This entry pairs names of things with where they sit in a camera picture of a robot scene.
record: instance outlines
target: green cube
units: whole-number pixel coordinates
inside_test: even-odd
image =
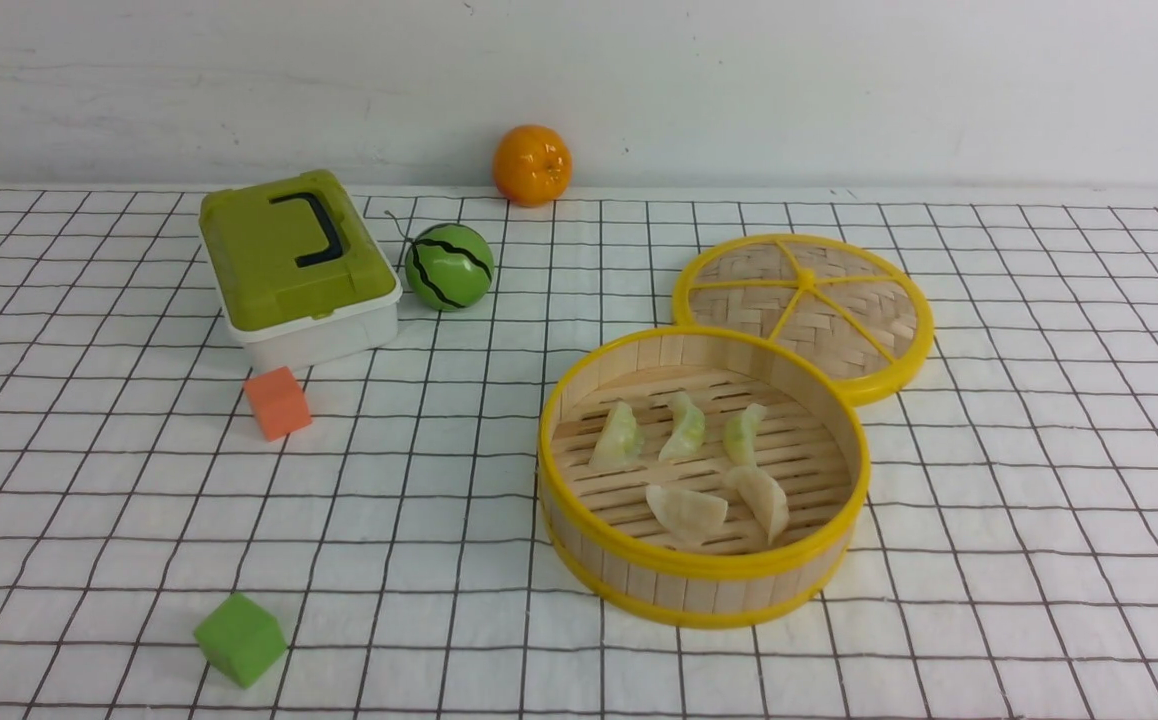
[[[215,670],[249,688],[286,652],[277,618],[241,593],[233,593],[192,630]]]

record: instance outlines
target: green plastic box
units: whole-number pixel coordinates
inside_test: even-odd
[[[198,225],[228,329],[259,372],[396,336],[396,270],[328,170],[208,193]]]

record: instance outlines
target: white wall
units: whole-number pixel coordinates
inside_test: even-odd
[[[1158,184],[1158,0],[0,0],[0,181]]]

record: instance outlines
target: foam cube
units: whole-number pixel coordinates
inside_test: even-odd
[[[269,442],[313,424],[305,389],[299,387],[290,368],[277,368],[249,379],[245,397],[250,401],[255,421],[258,421]]]
[[[241,593],[233,593],[192,630],[215,670],[249,688],[286,652],[277,618]]]

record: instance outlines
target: woven bamboo lid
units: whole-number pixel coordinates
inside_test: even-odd
[[[935,316],[902,270],[844,242],[762,234],[721,243],[681,272],[679,324],[734,329],[815,365],[855,405],[897,392],[935,345]]]

